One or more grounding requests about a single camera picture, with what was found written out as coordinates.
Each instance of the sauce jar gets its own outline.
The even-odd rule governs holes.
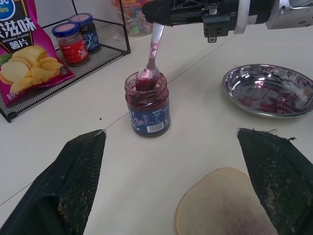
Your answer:
[[[69,66],[78,66],[88,61],[87,47],[76,23],[63,23],[52,29],[60,50]]]
[[[90,54],[96,53],[101,49],[98,33],[91,14],[82,13],[71,16],[67,21],[70,23],[79,24],[80,31],[84,38],[84,42]]]
[[[171,123],[166,78],[160,73],[160,79],[153,90],[136,91],[137,74],[138,72],[132,74],[125,81],[125,99],[133,130],[147,137],[162,135]]]

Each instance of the blue jar lid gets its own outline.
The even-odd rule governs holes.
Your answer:
[[[83,26],[86,24],[92,23],[93,17],[89,13],[81,13],[68,18],[68,22],[70,23],[78,23],[79,26]]]
[[[66,37],[79,32],[79,25],[77,23],[62,23],[52,29],[52,33],[56,37]]]

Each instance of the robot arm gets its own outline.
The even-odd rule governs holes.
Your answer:
[[[268,29],[313,24],[313,0],[154,0],[142,12],[150,23],[203,23],[209,43],[229,31],[243,34],[247,24],[266,23]]]

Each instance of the white table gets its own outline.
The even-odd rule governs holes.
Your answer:
[[[220,90],[227,71],[251,63],[276,64],[313,77],[313,32],[268,31],[258,25],[248,27],[244,35],[208,44],[202,30],[201,24],[165,29],[156,63],[169,81],[172,123],[161,137],[138,136],[124,100],[124,81],[146,63],[150,37],[131,41],[131,55],[11,124],[0,119],[0,203],[31,183],[68,140],[101,128],[108,138],[85,231],[90,235],[174,234],[176,206],[192,185],[220,167],[247,173],[236,139],[238,127],[277,128],[282,137],[297,137],[293,144],[313,162],[313,115],[289,120],[253,117],[234,107]],[[27,188],[0,206],[0,224]]]

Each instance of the spoon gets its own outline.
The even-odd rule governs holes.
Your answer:
[[[158,45],[162,37],[164,26],[158,23],[153,23],[149,61],[147,66],[143,67],[136,78],[137,91],[150,91],[155,87],[159,77],[160,71],[156,66],[156,54]]]

